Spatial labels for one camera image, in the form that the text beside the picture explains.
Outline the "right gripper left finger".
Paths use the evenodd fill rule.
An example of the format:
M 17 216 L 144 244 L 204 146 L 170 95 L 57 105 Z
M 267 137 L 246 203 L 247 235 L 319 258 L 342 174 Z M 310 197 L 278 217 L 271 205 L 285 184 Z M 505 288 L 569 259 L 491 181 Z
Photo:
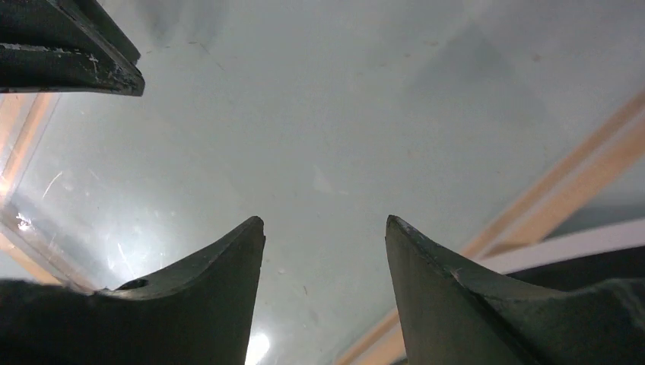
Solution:
M 242 364 L 265 246 L 250 217 L 115 290 L 1 282 L 3 364 Z

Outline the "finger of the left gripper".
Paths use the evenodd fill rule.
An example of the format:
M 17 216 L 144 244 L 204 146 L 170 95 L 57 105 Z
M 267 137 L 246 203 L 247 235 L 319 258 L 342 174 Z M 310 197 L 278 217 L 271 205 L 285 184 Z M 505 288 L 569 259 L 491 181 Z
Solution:
M 140 97 L 141 53 L 97 1 L 1 3 L 1 92 Z

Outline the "wooden picture frame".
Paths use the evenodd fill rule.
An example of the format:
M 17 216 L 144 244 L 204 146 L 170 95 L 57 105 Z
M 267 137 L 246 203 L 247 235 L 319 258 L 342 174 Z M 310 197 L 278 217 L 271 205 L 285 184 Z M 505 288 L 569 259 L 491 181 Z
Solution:
M 644 156 L 644 89 L 508 208 L 487 224 L 460 253 L 469 259 L 492 258 L 540 243 L 561 223 L 595 198 Z M 1 252 L 45 284 L 61 284 L 42 265 L 1 233 Z M 383 317 L 333 364 L 388 364 L 405 351 L 396 309 Z

